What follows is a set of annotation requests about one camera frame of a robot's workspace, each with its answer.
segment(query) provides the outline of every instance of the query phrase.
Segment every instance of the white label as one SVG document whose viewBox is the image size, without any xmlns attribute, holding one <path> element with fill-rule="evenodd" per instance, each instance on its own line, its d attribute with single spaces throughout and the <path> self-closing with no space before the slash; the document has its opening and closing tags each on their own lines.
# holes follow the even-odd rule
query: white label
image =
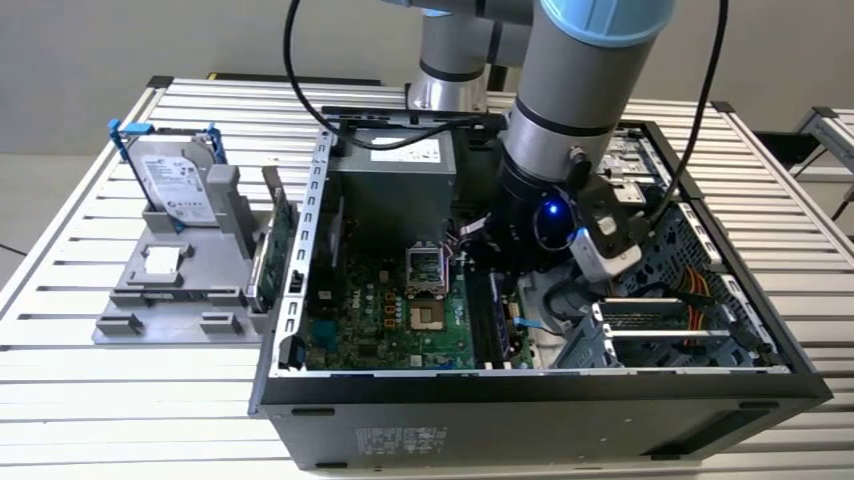
<svg viewBox="0 0 854 480">
<path fill-rule="evenodd" d="M 362 455 L 425 455 L 442 453 L 447 427 L 356 428 Z"/>
<path fill-rule="evenodd" d="M 389 145 L 399 142 L 403 138 L 378 137 L 371 142 L 374 145 Z M 409 147 L 389 150 L 387 152 L 371 150 L 371 161 L 374 162 L 406 162 L 406 163 L 441 163 L 439 140 L 429 138 Z"/>
<path fill-rule="evenodd" d="M 146 257 L 146 273 L 150 275 L 168 275 L 178 271 L 182 257 L 179 247 L 148 247 Z"/>
<path fill-rule="evenodd" d="M 196 165 L 184 157 L 144 155 L 148 177 L 166 212 L 182 222 L 215 222 Z"/>
</svg>

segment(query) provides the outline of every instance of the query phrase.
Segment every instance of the aluminum table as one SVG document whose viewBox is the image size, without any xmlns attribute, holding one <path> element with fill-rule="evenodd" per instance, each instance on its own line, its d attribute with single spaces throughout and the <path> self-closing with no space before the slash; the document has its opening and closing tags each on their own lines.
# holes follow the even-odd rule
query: aluminum table
<svg viewBox="0 0 854 480">
<path fill-rule="evenodd" d="M 314 104 L 402 107 L 399 88 L 306 85 Z M 506 109 L 513 95 L 491 95 Z M 635 100 L 677 152 L 694 105 Z M 94 346 L 96 315 L 144 228 L 140 187 L 108 145 L 0 292 L 0 477 L 854 478 L 854 247 L 738 115 L 711 105 L 690 172 L 836 398 L 702 463 L 299 472 L 264 420 L 246 417 L 256 349 Z M 316 125 L 276 83 L 151 85 L 126 122 L 216 122 L 240 191 L 270 209 L 260 167 L 302 198 Z"/>
</svg>

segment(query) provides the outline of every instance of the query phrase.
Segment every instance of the robotic arm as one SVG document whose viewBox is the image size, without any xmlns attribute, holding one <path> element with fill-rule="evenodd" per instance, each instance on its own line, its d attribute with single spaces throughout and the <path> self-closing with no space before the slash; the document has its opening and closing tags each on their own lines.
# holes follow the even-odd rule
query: robotic arm
<svg viewBox="0 0 854 480">
<path fill-rule="evenodd" d="M 521 23 L 533 18 L 499 194 L 462 232 L 462 248 L 482 267 L 515 277 L 573 256 L 598 281 L 641 259 L 649 223 L 629 218 L 595 170 L 674 1 L 393 1 Z"/>
</svg>

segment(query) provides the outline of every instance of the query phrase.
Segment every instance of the hard disk drive label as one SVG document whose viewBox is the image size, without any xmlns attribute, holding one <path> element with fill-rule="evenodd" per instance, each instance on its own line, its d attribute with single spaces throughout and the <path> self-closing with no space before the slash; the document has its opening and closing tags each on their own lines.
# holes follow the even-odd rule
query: hard disk drive label
<svg viewBox="0 0 854 480">
<path fill-rule="evenodd" d="M 188 224 L 216 221 L 196 165 L 162 155 L 144 155 L 142 161 L 166 212 Z"/>
</svg>

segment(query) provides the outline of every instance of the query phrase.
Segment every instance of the black computer chassis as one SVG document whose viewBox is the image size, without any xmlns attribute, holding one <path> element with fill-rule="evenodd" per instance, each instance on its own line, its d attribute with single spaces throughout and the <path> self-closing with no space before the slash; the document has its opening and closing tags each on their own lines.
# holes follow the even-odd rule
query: black computer chassis
<svg viewBox="0 0 854 480">
<path fill-rule="evenodd" d="M 370 122 L 399 113 L 324 112 Z M 455 117 L 409 114 L 413 124 Z M 673 174 L 679 158 L 657 124 L 623 121 L 621 127 L 643 131 Z M 268 377 L 271 352 L 282 347 L 274 345 L 274 325 L 262 343 L 250 414 L 271 420 L 299 468 L 697 460 L 833 398 L 687 173 L 679 191 L 765 319 L 790 374 L 514 376 L 507 370 L 501 376 Z"/>
</svg>

